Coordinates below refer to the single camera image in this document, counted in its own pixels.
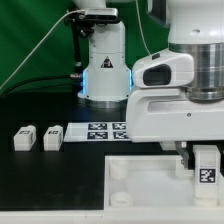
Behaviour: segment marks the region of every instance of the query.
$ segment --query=white plastic fixture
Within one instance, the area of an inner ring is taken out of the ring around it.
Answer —
[[[59,151],[63,141],[63,128],[59,125],[49,127],[44,135],[44,151]]]
[[[36,141],[36,128],[32,125],[22,127],[13,139],[15,151],[30,151]]]

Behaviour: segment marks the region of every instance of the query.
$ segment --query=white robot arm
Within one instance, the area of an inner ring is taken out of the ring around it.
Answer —
[[[224,1],[167,3],[169,48],[134,66],[128,135],[136,142],[223,140]]]
[[[85,18],[117,18],[115,9],[106,8],[106,0],[73,2],[85,10]],[[125,64],[124,24],[102,25],[98,22],[93,30],[94,33],[89,35],[89,65],[83,72],[83,90],[78,94],[79,99],[100,108],[122,106],[126,104],[132,87],[131,71]]]

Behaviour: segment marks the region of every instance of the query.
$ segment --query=white block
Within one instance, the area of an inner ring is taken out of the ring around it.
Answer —
[[[36,128],[31,125],[22,127],[13,139],[15,151],[30,151],[36,141]]]
[[[61,126],[49,127],[44,135],[44,150],[59,151],[63,141],[63,128]]]
[[[199,205],[217,205],[221,155],[214,145],[194,146],[195,199]]]

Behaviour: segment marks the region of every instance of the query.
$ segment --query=green backdrop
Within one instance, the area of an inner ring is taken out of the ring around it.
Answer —
[[[9,77],[52,25],[65,14],[66,9],[72,5],[70,0],[1,1],[0,84]],[[135,2],[125,4],[109,2],[108,6],[119,10],[119,15],[126,26],[126,63],[132,68],[136,60],[147,55],[140,36]],[[155,24],[146,15],[146,0],[139,0],[139,6],[148,48],[152,53],[166,48],[168,30]],[[81,40],[81,54],[83,64],[86,66],[88,39]],[[73,67],[71,30],[61,23],[7,87],[28,78],[67,75],[72,73]]]

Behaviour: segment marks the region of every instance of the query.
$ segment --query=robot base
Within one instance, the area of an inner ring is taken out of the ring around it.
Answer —
[[[101,109],[116,109],[125,107],[127,105],[127,99],[120,101],[95,101],[88,98],[81,93],[78,94],[78,102],[90,107],[101,108]]]

